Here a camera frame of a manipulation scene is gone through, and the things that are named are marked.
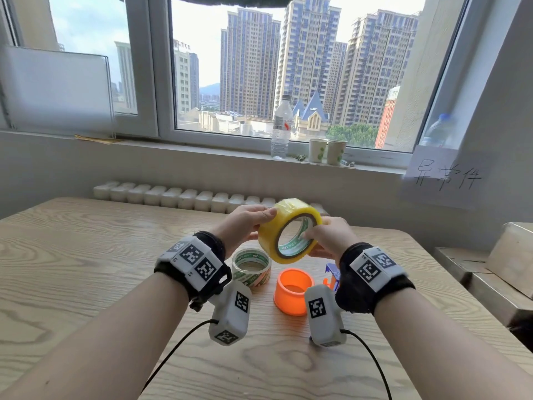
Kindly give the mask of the blue tape dispenser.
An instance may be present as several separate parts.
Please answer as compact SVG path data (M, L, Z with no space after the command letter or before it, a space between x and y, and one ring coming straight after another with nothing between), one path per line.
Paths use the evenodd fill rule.
M341 273L335 263L326 263L325 273L330 274L329 277L323 279L323 284L327 285L332 291L336 292L340 284Z

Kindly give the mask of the white radiator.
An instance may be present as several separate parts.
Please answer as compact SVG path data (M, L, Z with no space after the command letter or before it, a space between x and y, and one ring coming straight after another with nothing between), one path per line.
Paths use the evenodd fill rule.
M178 208L199 212L230 214L236 208L246 205L274 207L280 200L272 197L229 195L224 192L197 191L178 187L151 186L134 182L107 181L92 189L93 198L101 201L115 201L146 206Z

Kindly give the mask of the yellow paper sheet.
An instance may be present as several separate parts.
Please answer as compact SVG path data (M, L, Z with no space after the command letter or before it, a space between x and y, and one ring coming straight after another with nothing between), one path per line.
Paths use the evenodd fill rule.
M82 135L78 135L78 134L75 134L74 137L75 137L76 140L95 142L95 143L100 143L100 144L104 144L104 145L107 145L107 146L108 145L112 145L112 144L116 144L116 143L120 143L120 142L124 141L124 140L121 140L121 139L103 139L103 138L97 138L97 137L82 136Z

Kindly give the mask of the dark headgear brim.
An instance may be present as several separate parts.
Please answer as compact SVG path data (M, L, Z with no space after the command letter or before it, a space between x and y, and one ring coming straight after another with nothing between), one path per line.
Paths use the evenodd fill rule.
M293 0L180 0L204 6L238 6L243 8L285 8Z

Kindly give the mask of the person's left forearm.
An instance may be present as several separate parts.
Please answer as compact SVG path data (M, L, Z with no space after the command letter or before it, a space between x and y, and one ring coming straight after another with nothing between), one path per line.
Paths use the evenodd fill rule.
M0 400L137 400L189 304L157 272L60 342Z

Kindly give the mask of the clear plastic water bottle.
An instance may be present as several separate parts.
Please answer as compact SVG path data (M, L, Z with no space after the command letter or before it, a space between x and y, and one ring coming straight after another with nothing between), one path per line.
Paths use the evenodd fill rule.
M291 95L283 94L281 102L274 112L273 133L271 139L271 157L274 159L282 160L287 157L294 120L290 101Z

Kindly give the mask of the paper cup with green print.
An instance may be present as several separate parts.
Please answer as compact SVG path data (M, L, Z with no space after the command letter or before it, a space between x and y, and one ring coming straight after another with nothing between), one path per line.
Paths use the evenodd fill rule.
M309 140L309 155L308 161L310 163L320 164L323 162L324 155L328 146L328 140L322 138L313 138Z
M329 139L326 163L331 166L339 166L343 160L343 154L347 145L347 141Z

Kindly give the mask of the clear packing tape roll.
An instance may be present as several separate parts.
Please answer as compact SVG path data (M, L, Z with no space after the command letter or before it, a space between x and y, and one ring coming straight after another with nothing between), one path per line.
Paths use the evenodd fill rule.
M249 288L257 288L270 281L271 267L272 260L263 250L241 249L232 258L232 279Z

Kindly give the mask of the person's left hand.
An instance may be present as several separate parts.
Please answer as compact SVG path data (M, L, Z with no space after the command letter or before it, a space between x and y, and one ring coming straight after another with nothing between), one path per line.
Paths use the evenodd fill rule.
M209 233L216 236L225 250L224 258L230 258L234 251L247 241L257 240L258 229L264 223L250 223L244 214L244 206L262 205L241 205L213 228Z

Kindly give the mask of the black wristband with marker tags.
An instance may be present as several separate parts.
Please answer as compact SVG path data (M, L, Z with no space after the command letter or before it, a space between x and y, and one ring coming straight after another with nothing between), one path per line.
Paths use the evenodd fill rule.
M335 293L340 309L373 314L384 297L415 289L405 270L386 252L365 242L351 245L338 263L341 278Z
M162 273L181 284L189 307L199 312L212 296L222 293L232 280L225 262L223 242L207 231L186 236L156 261L154 273Z

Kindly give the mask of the yellow packing tape roll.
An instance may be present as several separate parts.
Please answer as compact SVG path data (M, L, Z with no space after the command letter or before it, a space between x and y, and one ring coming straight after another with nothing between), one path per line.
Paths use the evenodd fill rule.
M275 218L259 227L258 243L276 263L298 262L316 246L316 240L304 238L303 234L322 224L321 214L296 198L284 199L275 208Z

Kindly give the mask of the brown cardboard box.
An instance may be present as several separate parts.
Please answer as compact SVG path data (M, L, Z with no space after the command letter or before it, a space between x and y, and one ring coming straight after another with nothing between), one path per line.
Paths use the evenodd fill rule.
M533 300L488 270L488 253L436 247L432 255L505 327L533 329Z

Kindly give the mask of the orange plastic tape core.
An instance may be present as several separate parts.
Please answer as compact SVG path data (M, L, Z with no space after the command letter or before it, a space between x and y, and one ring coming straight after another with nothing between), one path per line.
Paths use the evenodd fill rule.
M305 316L307 310L304 293L314 285L315 280L306 271L286 268L277 277L273 301L286 315Z

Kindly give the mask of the person's right forearm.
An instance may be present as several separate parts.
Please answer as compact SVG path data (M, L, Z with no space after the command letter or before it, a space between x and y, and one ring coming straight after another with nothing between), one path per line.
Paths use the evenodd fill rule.
M384 297L374 311L422 400L533 400L533 376L414 289Z

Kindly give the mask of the white handwritten paper sign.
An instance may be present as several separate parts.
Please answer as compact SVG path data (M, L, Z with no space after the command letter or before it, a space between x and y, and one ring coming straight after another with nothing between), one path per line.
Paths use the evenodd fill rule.
M473 210L494 167L490 152L419 145L415 148L399 196L405 201Z

